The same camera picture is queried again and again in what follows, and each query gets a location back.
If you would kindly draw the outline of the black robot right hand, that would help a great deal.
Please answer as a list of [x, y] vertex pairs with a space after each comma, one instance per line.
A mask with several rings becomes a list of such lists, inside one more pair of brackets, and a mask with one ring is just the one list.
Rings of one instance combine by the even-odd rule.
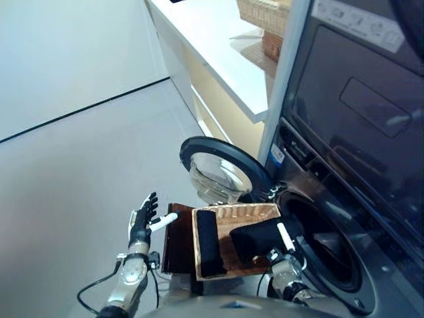
[[300, 255], [295, 246], [294, 243], [285, 227], [285, 225], [282, 222], [277, 223], [277, 229], [281, 236], [282, 242], [284, 244], [284, 247], [286, 249], [286, 253], [282, 254], [282, 251], [280, 251], [278, 248], [273, 248], [270, 251], [270, 258], [272, 262], [277, 261], [277, 259], [280, 256], [291, 256], [292, 258], [295, 258], [299, 263], [301, 270], [305, 270], [307, 267], [307, 261], [304, 256]]

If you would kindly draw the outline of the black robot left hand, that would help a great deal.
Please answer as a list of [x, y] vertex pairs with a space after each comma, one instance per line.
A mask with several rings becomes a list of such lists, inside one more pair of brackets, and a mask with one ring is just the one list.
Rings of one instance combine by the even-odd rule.
[[156, 192], [152, 192], [137, 210], [132, 211], [128, 227], [129, 245], [136, 242], [150, 244], [150, 236], [153, 232], [168, 226], [180, 216], [180, 212], [177, 211], [154, 218], [157, 208], [158, 196]]

